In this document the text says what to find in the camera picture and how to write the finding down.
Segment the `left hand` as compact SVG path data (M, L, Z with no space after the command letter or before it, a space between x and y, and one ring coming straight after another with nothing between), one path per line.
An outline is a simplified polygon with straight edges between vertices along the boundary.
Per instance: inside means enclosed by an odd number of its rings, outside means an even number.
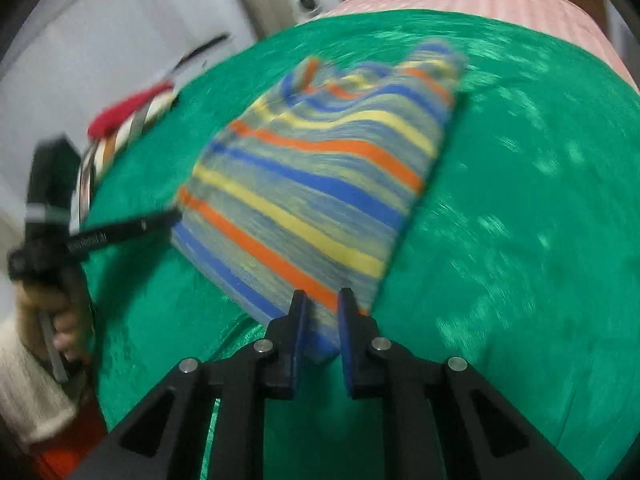
M52 344L70 362L89 363L92 315L85 275L66 269L62 284L53 288L36 283L16 282L15 325L20 341L43 361L49 359L39 315L45 314L53 326Z

